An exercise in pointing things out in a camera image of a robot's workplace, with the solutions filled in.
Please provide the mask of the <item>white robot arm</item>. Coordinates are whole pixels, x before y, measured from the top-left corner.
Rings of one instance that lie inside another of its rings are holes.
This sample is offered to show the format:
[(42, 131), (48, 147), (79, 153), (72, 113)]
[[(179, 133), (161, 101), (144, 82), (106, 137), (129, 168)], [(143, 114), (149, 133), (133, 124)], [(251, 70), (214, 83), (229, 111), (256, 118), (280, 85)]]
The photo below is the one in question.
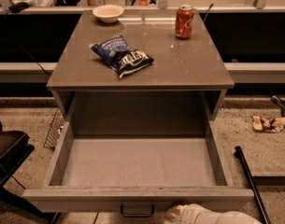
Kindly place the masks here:
[(247, 214), (228, 211), (213, 212), (205, 207), (192, 203), (176, 205), (167, 210), (164, 224), (263, 224)]

